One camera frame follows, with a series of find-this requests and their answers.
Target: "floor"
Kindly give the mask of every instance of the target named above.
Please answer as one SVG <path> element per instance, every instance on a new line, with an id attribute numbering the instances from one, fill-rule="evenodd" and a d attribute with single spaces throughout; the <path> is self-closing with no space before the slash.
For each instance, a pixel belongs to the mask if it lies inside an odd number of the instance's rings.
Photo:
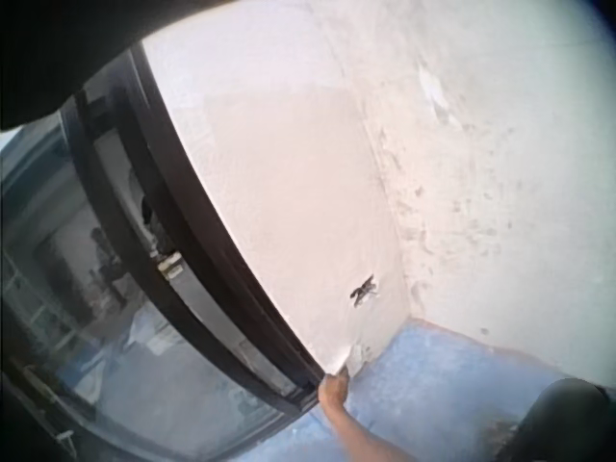
<path id="1" fill-rule="evenodd" d="M 353 379 L 347 409 L 421 462 L 487 461 L 506 431 L 564 375 L 422 322 Z M 237 460 L 346 460 L 317 407 Z"/>

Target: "black door frame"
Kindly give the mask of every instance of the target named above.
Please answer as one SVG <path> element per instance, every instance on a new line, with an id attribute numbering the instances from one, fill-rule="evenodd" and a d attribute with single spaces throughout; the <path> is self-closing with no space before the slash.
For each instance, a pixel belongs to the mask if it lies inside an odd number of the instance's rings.
<path id="1" fill-rule="evenodd" d="M 143 45 L 120 56 L 112 73 L 115 85 L 126 90 L 148 147 L 148 152 L 135 151 L 142 154 L 136 161 L 152 164 L 152 170 L 159 172 L 170 201 L 188 225 L 181 231 L 186 249 L 199 249 L 184 255 L 196 277 L 278 370 L 304 390 L 316 390 L 323 378 L 321 366 L 273 305 L 220 219 L 173 126 Z M 158 204 L 158 210 L 157 204 L 152 207 L 167 232 L 180 237 L 168 209 L 163 204 Z"/>

